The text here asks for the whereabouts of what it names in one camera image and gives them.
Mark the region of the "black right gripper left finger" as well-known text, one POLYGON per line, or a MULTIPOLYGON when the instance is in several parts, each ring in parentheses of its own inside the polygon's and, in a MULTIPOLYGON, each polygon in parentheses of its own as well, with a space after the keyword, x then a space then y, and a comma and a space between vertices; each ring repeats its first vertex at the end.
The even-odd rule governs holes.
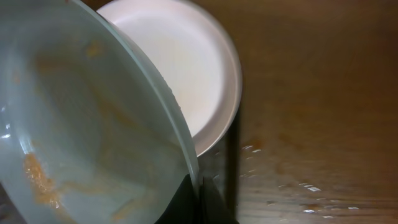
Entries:
POLYGON ((186 175, 172 197, 165 212, 155 224, 195 224, 197 198, 189 175, 186 175))

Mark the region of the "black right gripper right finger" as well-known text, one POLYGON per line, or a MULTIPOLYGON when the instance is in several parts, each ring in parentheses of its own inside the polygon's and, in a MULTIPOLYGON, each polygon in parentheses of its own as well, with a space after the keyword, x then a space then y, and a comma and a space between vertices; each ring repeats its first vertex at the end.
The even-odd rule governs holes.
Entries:
POLYGON ((204 224, 239 224, 227 209, 213 180, 203 178, 200 190, 201 217, 204 224))

